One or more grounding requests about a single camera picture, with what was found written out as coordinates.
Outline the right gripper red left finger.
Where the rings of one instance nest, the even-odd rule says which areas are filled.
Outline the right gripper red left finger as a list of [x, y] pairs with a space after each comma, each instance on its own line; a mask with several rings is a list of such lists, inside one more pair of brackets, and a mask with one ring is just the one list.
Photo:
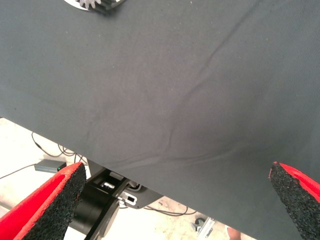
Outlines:
[[78, 162], [64, 167], [0, 219], [2, 240], [62, 240], [86, 184]]

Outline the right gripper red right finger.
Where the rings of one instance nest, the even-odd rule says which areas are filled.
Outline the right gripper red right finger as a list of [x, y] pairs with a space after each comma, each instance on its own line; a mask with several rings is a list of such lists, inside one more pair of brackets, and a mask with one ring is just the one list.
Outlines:
[[304, 240], [320, 238], [320, 184], [302, 171], [275, 161], [269, 172], [272, 187]]

